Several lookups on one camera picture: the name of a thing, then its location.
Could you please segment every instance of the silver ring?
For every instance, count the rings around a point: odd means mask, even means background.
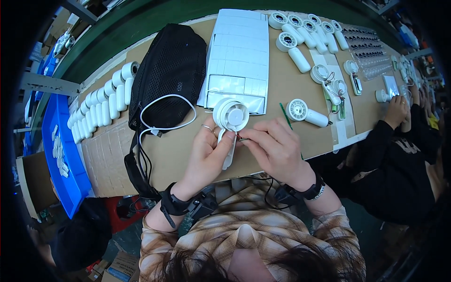
[[[203,124],[202,124],[202,126],[208,128],[213,134],[215,133],[215,132],[213,131],[213,129],[212,129],[210,126],[208,126],[208,125],[203,125]]]
[[[215,135],[215,137],[218,138],[218,135],[216,135],[215,131],[210,126],[204,124],[202,124],[202,126],[208,128]]]

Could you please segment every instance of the dark hair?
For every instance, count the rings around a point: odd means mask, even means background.
[[[334,252],[341,254],[339,265],[324,250],[316,245],[294,247],[276,257],[271,264],[288,270],[293,281],[364,281],[364,261],[358,261],[346,248]],[[231,282],[227,271],[210,255],[206,259],[194,258],[192,251],[176,252],[174,257],[164,260],[158,281],[162,282]]]

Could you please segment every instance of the person's left hand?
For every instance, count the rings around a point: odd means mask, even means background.
[[[209,115],[204,121],[205,125],[215,129],[213,115]],[[222,165],[227,157],[227,153],[233,146],[235,132],[227,131],[217,144],[218,139],[208,128],[201,126],[199,132],[194,137],[191,156],[183,179],[171,189],[179,192],[176,197],[186,201],[201,191],[205,186],[212,183],[222,171]]]

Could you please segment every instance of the blue plastic tray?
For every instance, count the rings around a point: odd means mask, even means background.
[[[78,154],[72,132],[67,127],[68,119],[67,96],[52,94],[42,121],[42,142],[56,192],[67,215],[72,218],[92,186]],[[58,125],[57,134],[60,133],[63,144],[64,162],[69,168],[68,178],[60,175],[56,159],[52,155],[52,132],[56,124]]]

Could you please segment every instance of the brown plaid shirt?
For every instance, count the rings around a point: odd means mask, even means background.
[[[218,210],[199,220],[180,238],[177,232],[161,232],[150,228],[144,218],[139,280],[154,280],[158,264],[174,251],[207,251],[227,271],[235,249],[257,249],[274,279],[289,281],[292,277],[288,271],[269,263],[288,249],[306,243],[325,250],[336,261],[337,267],[342,269],[347,267],[347,262],[339,259],[336,247],[346,248],[355,255],[362,266],[361,273],[365,274],[359,241],[349,226],[343,206],[336,212],[314,219],[314,232],[311,235],[305,224],[292,215],[289,209],[268,209],[263,201],[268,185],[265,182],[263,184],[260,182],[256,185],[245,179],[232,180],[232,185],[217,184],[215,196],[219,203]]]

